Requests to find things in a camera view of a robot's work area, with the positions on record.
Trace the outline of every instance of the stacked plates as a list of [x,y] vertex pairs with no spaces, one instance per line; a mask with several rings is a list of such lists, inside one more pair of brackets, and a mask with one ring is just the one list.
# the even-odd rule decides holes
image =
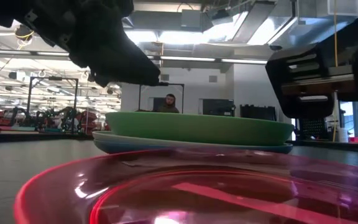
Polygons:
[[290,124],[257,119],[170,113],[108,113],[112,131],[93,132],[104,152],[161,148],[238,148],[289,153]]

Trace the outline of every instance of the green bowl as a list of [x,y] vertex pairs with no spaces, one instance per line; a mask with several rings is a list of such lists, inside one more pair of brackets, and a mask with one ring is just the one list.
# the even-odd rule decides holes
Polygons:
[[121,136],[243,146],[282,146],[293,131],[287,123],[195,114],[115,112],[106,119]]

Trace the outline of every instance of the metal frame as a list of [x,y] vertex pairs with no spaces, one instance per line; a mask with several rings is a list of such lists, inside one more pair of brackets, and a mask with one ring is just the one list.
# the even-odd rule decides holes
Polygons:
[[[179,83],[165,83],[165,82],[160,82],[158,84],[158,86],[170,86],[170,85],[179,85],[182,87],[182,92],[181,92],[181,113],[183,114],[183,108],[185,107],[185,84],[179,84]],[[142,96],[142,86],[143,85],[139,85],[139,100],[138,100],[138,104],[137,104],[137,109],[140,110],[140,98]]]
[[[78,92],[78,79],[77,78],[62,78],[62,77],[30,77],[30,85],[29,85],[29,97],[27,99],[27,113],[30,114],[30,101],[31,101],[31,91],[33,87],[36,87],[38,83],[36,83],[34,86],[32,85],[32,81],[34,79],[38,79],[38,81],[48,79],[51,81],[62,81],[62,80],[74,80],[75,81],[75,93],[74,93],[74,110],[77,106],[77,92]],[[74,120],[75,116],[71,120],[71,133],[74,134]]]

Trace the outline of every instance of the ceiling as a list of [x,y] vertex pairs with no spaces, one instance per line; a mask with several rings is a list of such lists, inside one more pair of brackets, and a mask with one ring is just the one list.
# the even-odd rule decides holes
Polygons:
[[[134,3],[135,12],[123,23],[130,39],[147,55],[176,57],[267,60],[273,54],[266,44],[268,42],[288,48],[319,42],[333,33],[333,17],[326,11],[318,9],[318,3],[321,1],[300,1],[300,4],[296,5],[291,0],[278,0],[273,6],[257,7],[261,2],[266,1],[189,0],[187,3],[183,3],[180,0],[138,0]],[[185,29],[186,32],[184,32],[183,24],[180,25],[183,23],[182,10],[191,8],[200,12],[202,26],[191,31]],[[228,9],[232,22],[213,26],[211,18],[219,9],[225,8]],[[350,24],[355,18],[357,18],[357,13],[341,16],[338,20],[339,29]],[[13,33],[18,26],[19,23],[14,22],[10,28],[0,27],[0,49],[17,50],[20,48],[22,42]],[[248,36],[249,39],[241,39],[245,36]],[[155,44],[153,41],[163,42],[163,44]],[[37,34],[34,35],[31,42],[21,47],[21,50],[64,52],[60,47],[46,44]],[[215,68],[225,73],[231,65],[228,63],[163,61],[161,66]],[[46,77],[77,78],[80,88],[78,106],[81,108],[100,109],[102,113],[118,111],[121,108],[121,91],[116,83],[111,85],[114,90],[113,94],[107,94],[107,88],[100,88],[95,83],[87,81],[85,73],[87,68],[80,68],[71,61],[0,57],[0,68],[2,67],[4,68],[0,71],[0,106],[7,100],[11,102],[12,98],[22,99],[20,104],[26,105],[27,97],[25,95],[29,91],[29,77],[38,76],[44,72]],[[10,72],[24,73],[26,78],[23,80],[10,79],[8,77]],[[74,88],[72,86],[74,83],[69,82],[50,80],[42,80],[43,84],[39,82],[38,86],[32,90],[34,108],[48,105],[62,107],[73,104]],[[12,87],[12,90],[6,90],[7,86]],[[47,90],[48,86],[58,86],[64,91],[51,93]]]

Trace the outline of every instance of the table surface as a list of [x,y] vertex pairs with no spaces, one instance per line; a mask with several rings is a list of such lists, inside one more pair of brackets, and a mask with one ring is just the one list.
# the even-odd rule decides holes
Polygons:
[[[16,193],[31,177],[68,161],[104,154],[93,141],[0,143],[0,224],[14,223],[12,206]],[[358,166],[358,152],[297,146],[290,154]]]

